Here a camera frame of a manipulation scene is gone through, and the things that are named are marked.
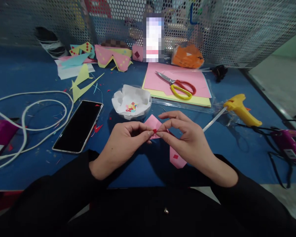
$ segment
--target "metal mesh wall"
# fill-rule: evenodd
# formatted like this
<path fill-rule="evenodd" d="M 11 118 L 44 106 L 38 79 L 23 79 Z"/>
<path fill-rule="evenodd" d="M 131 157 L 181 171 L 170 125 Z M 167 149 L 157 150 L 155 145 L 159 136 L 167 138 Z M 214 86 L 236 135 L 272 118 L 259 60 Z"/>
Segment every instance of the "metal mesh wall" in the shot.
<path fill-rule="evenodd" d="M 193 43 L 206 62 L 231 67 L 256 66 L 296 34 L 296 0 L 0 0 L 0 43 L 39 45 L 43 26 L 67 46 L 131 47 L 143 42 L 145 12 L 165 15 L 167 53 Z"/>

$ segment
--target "yellow scissors handle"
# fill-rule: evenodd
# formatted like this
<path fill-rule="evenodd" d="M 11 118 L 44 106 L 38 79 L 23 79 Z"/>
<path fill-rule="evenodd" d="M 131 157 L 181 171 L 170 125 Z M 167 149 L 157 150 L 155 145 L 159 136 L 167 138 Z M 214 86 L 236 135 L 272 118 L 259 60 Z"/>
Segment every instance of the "yellow scissors handle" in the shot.
<path fill-rule="evenodd" d="M 176 86 L 176 85 L 171 85 L 170 88 L 171 88 L 173 94 L 174 94 L 176 97 L 178 97 L 179 99 L 182 99 L 182 100 L 190 100 L 190 99 L 192 98 L 192 94 L 191 94 L 189 91 L 184 90 L 184 89 L 181 88 L 181 87 L 178 87 L 178 86 Z M 187 97 L 185 97 L 185 96 L 181 96 L 180 94 L 178 94 L 178 93 L 176 92 L 175 89 L 177 89 L 177 90 L 179 90 L 179 91 L 182 91 L 184 94 L 187 95 Z"/>

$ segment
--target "finger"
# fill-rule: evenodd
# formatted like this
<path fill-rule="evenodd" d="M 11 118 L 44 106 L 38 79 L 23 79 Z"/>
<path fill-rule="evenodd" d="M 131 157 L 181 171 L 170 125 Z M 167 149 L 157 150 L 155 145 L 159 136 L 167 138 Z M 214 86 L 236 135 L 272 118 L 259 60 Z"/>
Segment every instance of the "finger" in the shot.
<path fill-rule="evenodd" d="M 181 140 L 177 139 L 175 136 L 171 135 L 168 132 L 157 132 L 157 136 L 162 138 L 166 143 L 172 146 L 173 149 L 177 150 L 180 147 Z"/>
<path fill-rule="evenodd" d="M 135 147 L 140 147 L 142 144 L 144 144 L 144 142 L 148 141 L 153 134 L 153 131 L 144 131 L 140 133 L 138 136 L 132 137 Z"/>
<path fill-rule="evenodd" d="M 186 133 L 187 125 L 188 123 L 185 121 L 182 121 L 176 118 L 171 118 L 166 122 L 164 122 L 163 124 L 161 124 L 160 128 L 158 129 L 158 132 L 166 131 L 167 129 L 174 127 L 174 128 L 180 129 L 181 132 Z"/>
<path fill-rule="evenodd" d="M 185 122 L 191 122 L 185 114 L 183 114 L 181 111 L 169 111 L 162 113 L 158 116 L 160 119 L 179 119 Z"/>
<path fill-rule="evenodd" d="M 137 121 L 132 121 L 132 122 L 125 122 L 122 123 L 124 127 L 129 131 L 129 133 L 132 133 L 134 131 L 152 131 L 153 129 L 148 127 L 147 125 L 137 122 Z"/>

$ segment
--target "blue tabletop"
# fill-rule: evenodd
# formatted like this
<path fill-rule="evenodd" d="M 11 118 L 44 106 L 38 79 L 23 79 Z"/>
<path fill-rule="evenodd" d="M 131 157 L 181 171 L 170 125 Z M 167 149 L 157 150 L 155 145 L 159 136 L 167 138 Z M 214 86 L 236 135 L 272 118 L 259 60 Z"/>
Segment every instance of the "blue tabletop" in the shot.
<path fill-rule="evenodd" d="M 109 135 L 118 122 L 124 122 L 112 106 L 111 98 L 113 93 L 123 84 L 142 85 L 147 63 L 134 61 L 127 72 L 111 71 L 113 67 L 99 68 L 94 65 L 93 75 L 99 79 L 99 87 L 102 94 L 94 90 L 87 91 L 76 103 L 74 110 L 81 100 L 91 100 L 104 103 L 103 110 L 98 120 L 102 125 L 101 130 L 89 139 L 86 149 L 101 152 Z M 229 68 L 224 80 L 216 84 L 214 76 L 209 72 L 205 77 L 211 80 L 212 91 L 217 101 L 225 101 L 240 93 L 246 95 L 244 104 L 251 109 L 251 113 L 263 122 L 264 127 L 276 126 L 285 128 L 281 119 L 252 87 L 248 80 L 237 69 Z M 11 48 L 0 47 L 0 98 L 20 93 L 37 91 L 63 91 L 71 86 L 71 79 L 60 80 L 57 75 L 57 66 L 54 60 L 42 49 L 39 48 Z M 40 95 L 20 95 L 0 102 L 0 112 L 9 118 L 21 117 L 25 107 L 30 103 L 42 99 L 56 99 L 62 101 L 67 108 L 71 101 L 66 95 L 60 93 Z M 151 111 L 147 118 L 166 111 L 174 110 L 173 107 L 152 104 Z M 204 127 L 213 114 L 196 112 L 187 109 L 180 109 L 195 123 Z M 32 107 L 26 116 L 26 124 L 30 128 L 44 128 L 54 124 L 63 108 L 54 102 L 46 102 Z M 36 145 L 52 129 L 43 132 L 29 132 L 27 147 Z M 179 131 L 171 130 L 174 135 L 180 137 Z M 21 154 L 9 165 L 0 169 L 0 190 L 23 190 L 31 182 L 43 175 L 51 175 L 62 166 L 73 160 L 77 155 L 55 152 L 52 146 L 61 131 L 51 136 L 39 147 Z M 271 148 L 264 138 L 248 128 L 226 127 L 224 117 L 215 122 L 206 132 L 206 138 L 214 153 L 224 155 L 246 176 L 260 184 L 277 183 L 267 151 Z M 4 154 L 17 152 L 23 142 L 22 132 L 19 130 L 12 140 L 13 150 Z M 275 158 L 279 174 L 285 182 L 288 171 L 287 163 Z M 169 162 L 169 146 L 161 139 L 153 140 L 149 147 L 145 145 L 140 148 L 134 157 L 125 167 L 123 172 L 110 184 L 112 188 L 118 187 L 145 187 L 145 186 L 199 186 L 205 185 L 204 177 L 193 167 L 185 166 L 183 169 L 176 169 Z M 294 167 L 291 181 L 296 183 L 296 167 Z"/>

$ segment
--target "scissor blade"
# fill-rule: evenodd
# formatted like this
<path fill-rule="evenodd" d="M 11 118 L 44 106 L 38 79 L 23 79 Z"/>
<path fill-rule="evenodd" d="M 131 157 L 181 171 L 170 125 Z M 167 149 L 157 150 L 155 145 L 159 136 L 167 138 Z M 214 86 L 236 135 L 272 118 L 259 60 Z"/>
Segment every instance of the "scissor blade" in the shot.
<path fill-rule="evenodd" d="M 169 77 L 167 77 L 167 76 L 161 74 L 160 72 L 157 72 L 157 71 L 156 71 L 156 73 L 157 73 L 158 76 L 160 76 L 163 80 L 167 81 L 168 83 L 170 83 L 170 84 L 175 83 L 174 80 L 172 80 L 172 79 L 170 79 Z"/>

